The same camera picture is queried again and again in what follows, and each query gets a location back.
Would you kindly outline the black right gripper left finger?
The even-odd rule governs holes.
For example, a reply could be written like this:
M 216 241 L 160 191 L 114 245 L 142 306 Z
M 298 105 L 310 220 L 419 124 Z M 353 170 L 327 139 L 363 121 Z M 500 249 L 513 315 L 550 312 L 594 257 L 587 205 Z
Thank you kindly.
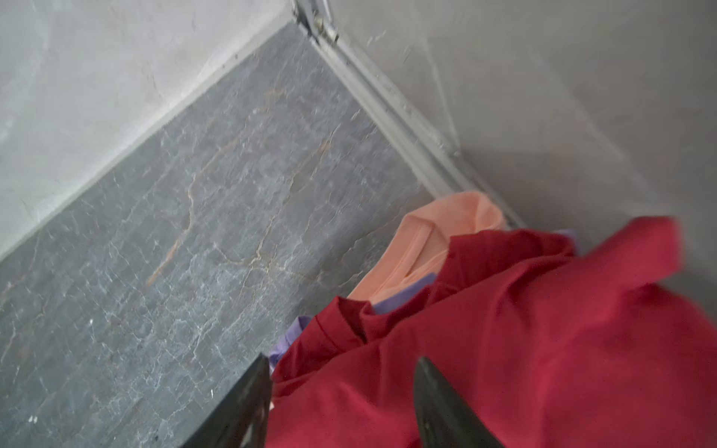
M 261 448 L 272 392 L 270 364 L 259 354 L 182 448 Z

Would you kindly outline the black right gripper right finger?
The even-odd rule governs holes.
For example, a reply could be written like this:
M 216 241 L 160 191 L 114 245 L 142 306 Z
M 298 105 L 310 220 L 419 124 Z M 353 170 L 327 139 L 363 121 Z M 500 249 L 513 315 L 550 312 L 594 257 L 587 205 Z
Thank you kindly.
M 413 399 L 423 447 L 503 447 L 427 357 L 416 364 Z

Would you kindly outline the red t shirt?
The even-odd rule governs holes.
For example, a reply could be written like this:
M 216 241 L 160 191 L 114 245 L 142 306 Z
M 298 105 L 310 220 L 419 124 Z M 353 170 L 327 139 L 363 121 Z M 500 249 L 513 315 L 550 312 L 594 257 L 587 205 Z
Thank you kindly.
M 508 447 L 713 447 L 716 328 L 661 285 L 681 261 L 667 217 L 521 261 L 304 379 L 273 379 L 266 443 L 419 446 L 427 357 Z

